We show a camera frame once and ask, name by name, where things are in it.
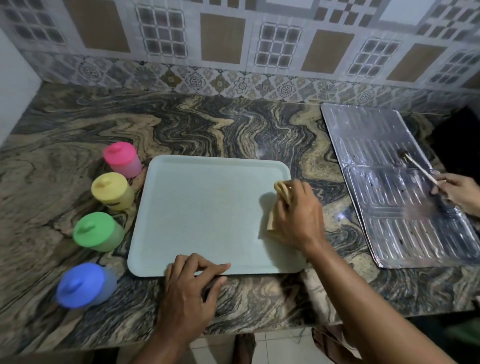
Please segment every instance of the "marble countertop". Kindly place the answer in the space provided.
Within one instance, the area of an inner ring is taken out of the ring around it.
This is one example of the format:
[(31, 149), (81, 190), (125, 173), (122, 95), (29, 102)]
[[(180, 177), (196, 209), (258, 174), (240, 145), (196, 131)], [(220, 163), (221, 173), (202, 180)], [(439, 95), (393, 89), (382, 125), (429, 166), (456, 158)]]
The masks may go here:
[[(426, 154), (432, 124), (405, 120)], [(159, 154), (275, 159), (307, 180), (324, 205), (328, 238), (339, 254), (403, 315), (471, 309), (480, 268), (379, 269), (372, 261), (318, 105), (161, 95), (43, 85), (0, 150), (0, 355), (119, 346), (148, 337), (162, 279), (139, 279), (126, 257), (145, 172), (132, 180), (134, 205), (114, 215), (126, 231), (110, 253), (79, 248), (75, 223), (103, 206), (90, 194), (108, 170), (102, 149), (133, 143), (141, 160)], [(58, 307), (67, 269), (93, 261), (116, 271), (119, 286), (88, 310)], [(315, 272), (230, 276), (207, 333), (251, 332), (339, 318)]]

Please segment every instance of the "pink lid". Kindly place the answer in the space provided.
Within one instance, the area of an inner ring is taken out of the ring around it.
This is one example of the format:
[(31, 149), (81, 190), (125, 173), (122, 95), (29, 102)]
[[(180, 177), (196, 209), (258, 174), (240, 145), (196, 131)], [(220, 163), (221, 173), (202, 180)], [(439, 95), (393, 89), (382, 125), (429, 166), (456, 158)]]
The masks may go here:
[(135, 147), (127, 142), (116, 142), (103, 150), (103, 158), (111, 166), (123, 166), (137, 155)]

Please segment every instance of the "wall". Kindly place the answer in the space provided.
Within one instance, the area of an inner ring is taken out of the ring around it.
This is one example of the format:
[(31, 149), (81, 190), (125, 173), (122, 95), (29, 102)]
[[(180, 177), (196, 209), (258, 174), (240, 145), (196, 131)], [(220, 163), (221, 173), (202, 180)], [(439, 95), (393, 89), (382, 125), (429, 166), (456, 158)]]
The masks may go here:
[(480, 93), (477, 0), (0, 0), (42, 79), (446, 112)]
[(0, 145), (40, 87), (41, 80), (0, 29)]

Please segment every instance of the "container lid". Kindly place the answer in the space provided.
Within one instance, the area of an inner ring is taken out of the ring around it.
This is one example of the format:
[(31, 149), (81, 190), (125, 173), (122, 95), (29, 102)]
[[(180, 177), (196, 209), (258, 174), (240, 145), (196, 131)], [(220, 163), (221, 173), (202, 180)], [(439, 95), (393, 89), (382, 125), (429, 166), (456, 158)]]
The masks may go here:
[(128, 164), (136, 155), (135, 147), (127, 142), (116, 142), (103, 150), (103, 158), (111, 166)]
[(120, 173), (105, 173), (93, 181), (92, 195), (100, 201), (117, 200), (125, 193), (128, 186), (127, 179)]
[(115, 220), (105, 212), (93, 212), (82, 217), (73, 229), (73, 240), (85, 248), (104, 243), (112, 236)]
[(101, 266), (83, 263), (65, 272), (57, 287), (57, 301), (67, 308), (91, 303), (102, 291), (105, 275)]

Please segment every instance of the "silver foil tray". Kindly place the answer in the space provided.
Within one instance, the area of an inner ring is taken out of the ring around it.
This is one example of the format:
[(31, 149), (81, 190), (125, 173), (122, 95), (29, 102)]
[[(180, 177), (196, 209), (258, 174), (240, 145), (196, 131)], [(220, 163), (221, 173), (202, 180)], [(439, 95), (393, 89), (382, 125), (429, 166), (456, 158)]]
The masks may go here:
[(373, 259), (383, 268), (480, 263), (480, 242), (467, 217), (438, 195), (400, 148), (432, 166), (394, 110), (322, 104), (338, 162)]

